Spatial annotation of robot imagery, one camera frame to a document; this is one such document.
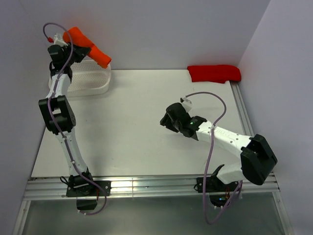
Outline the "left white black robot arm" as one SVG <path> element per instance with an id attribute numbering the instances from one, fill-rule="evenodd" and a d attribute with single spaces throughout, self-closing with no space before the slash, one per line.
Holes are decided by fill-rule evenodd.
<path id="1" fill-rule="evenodd" d="M 60 179 L 69 189 L 91 195 L 95 182 L 79 150 L 75 137 L 76 118 L 67 99 L 73 78 L 71 66 L 80 63 L 91 49 L 72 43 L 54 43 L 47 51 L 52 60 L 49 64 L 51 85 L 48 95 L 39 100 L 38 105 L 47 130 L 56 136 L 68 164 L 69 178 Z"/>

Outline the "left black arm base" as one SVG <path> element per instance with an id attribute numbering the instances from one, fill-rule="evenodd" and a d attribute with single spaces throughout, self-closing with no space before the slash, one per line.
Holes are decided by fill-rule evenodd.
<path id="1" fill-rule="evenodd" d="M 111 191 L 111 181 L 95 181 L 104 192 L 94 185 L 85 185 L 80 188 L 68 188 L 66 197 L 76 198 L 76 208 L 81 211 L 92 211 L 98 204 L 100 196 L 109 196 Z"/>

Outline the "orange t-shirt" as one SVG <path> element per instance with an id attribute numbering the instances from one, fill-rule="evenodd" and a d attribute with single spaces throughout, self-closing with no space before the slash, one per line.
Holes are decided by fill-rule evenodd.
<path id="1" fill-rule="evenodd" d="M 112 59 L 103 53 L 87 36 L 85 36 L 78 27 L 72 27 L 66 32 L 63 33 L 63 40 L 66 43 L 70 42 L 70 37 L 74 45 L 79 47 L 90 47 L 91 51 L 88 54 L 92 60 L 94 60 L 99 66 L 106 69 Z"/>

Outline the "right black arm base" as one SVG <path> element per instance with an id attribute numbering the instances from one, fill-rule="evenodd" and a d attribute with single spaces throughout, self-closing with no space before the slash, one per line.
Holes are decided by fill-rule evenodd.
<path id="1" fill-rule="evenodd" d="M 238 196 L 234 196 L 229 203 L 227 201 L 231 197 L 231 192 L 240 193 L 242 189 L 242 182 L 235 181 L 230 184 L 224 184 L 216 176 L 206 178 L 205 183 L 205 197 L 202 198 L 202 207 L 224 207 L 229 206 L 233 200 Z"/>

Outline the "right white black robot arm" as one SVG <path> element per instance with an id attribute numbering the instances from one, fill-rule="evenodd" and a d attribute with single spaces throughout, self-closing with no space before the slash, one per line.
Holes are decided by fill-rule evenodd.
<path id="1" fill-rule="evenodd" d="M 228 184 L 241 180 L 260 186 L 277 164 L 277 158 L 263 136 L 240 135 L 203 117 L 191 117 L 181 103 L 166 109 L 160 125 L 187 138 L 212 143 L 239 159 L 234 164 L 222 164 L 212 173 L 210 180 L 215 190 L 224 190 Z"/>

